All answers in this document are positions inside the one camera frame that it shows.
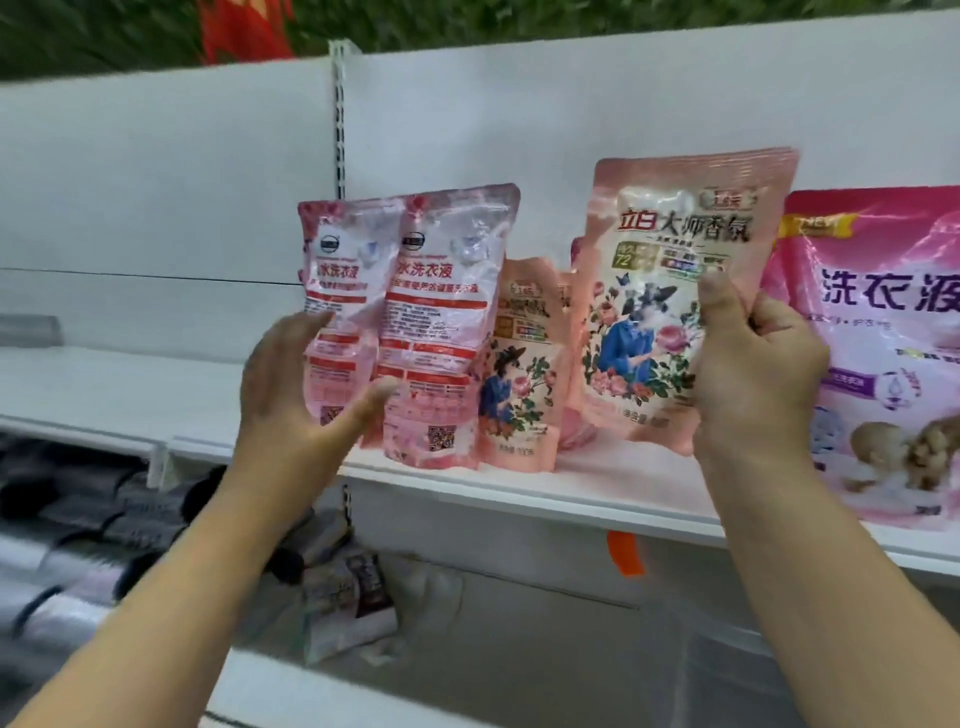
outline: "purple label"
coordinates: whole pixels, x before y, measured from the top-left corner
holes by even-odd
[[[844,392],[864,400],[872,400],[876,395],[876,376],[862,375],[849,369],[830,367],[827,376],[821,381],[825,387]]]

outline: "qr code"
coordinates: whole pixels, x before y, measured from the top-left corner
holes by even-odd
[[[320,424],[329,425],[333,422],[333,418],[339,415],[344,411],[343,407],[321,407],[320,408]]]
[[[442,449],[453,448],[453,435],[457,431],[457,425],[431,425],[426,430],[427,439],[430,441],[430,451],[439,452]]]

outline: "blue dress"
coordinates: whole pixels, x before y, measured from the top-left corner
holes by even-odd
[[[630,366],[630,357],[640,356],[654,350],[654,330],[640,328],[635,322],[618,321],[600,342],[600,359],[597,369],[601,372],[613,369],[629,382],[646,382],[650,378],[651,360]]]
[[[498,375],[488,376],[480,389],[480,416],[508,423],[514,418],[509,407],[499,408],[499,404],[510,399],[513,383]]]

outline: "orange tag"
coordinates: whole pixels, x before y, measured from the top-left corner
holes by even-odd
[[[636,536],[623,531],[607,531],[607,551],[624,576],[642,576],[647,569],[636,550]]]
[[[853,221],[859,215],[783,215],[777,237],[853,237]]]

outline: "black logo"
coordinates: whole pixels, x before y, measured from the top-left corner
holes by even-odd
[[[403,238],[403,250],[418,251],[423,247],[423,240],[422,232],[411,232]]]
[[[340,238],[336,235],[324,235],[320,238],[320,249],[324,253],[336,253],[340,247]]]

